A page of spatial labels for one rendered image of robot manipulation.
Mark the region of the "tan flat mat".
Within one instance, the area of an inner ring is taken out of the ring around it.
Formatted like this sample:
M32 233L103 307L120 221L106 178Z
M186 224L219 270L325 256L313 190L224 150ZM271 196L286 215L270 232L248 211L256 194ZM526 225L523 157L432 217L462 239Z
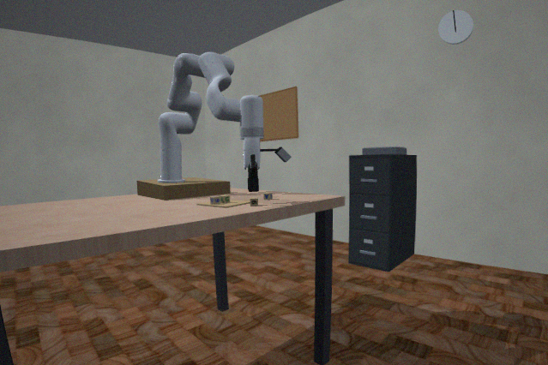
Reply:
M249 201L246 200L230 200L229 203L220 203L220 204L210 204L210 202L198 203L199 206L216 206L216 207L231 207L231 206L240 206L244 204L249 204Z

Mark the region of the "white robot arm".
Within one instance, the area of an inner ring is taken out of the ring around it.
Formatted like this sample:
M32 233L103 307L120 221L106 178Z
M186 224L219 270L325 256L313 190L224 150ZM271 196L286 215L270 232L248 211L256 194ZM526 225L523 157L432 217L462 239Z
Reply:
M198 63L199 59L199 63ZM158 183L183 183L182 145L178 134L191 134L202 108L200 94L190 92L190 75L206 78L209 86L207 103L213 115L220 120L240 122L240 137L263 136L263 101L256 95L240 100L225 98L222 91L232 83L234 62L214 52L201 56L180 54L174 63L173 80L167 106L173 111L160 115L160 174Z

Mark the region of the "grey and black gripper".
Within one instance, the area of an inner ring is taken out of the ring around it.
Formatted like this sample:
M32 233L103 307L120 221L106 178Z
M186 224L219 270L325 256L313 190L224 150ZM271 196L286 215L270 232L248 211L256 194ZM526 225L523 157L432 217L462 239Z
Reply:
M245 136L240 139L244 140L244 169L248 168L248 190L249 192L258 192L257 170L260 168L260 139L264 139L264 137Z

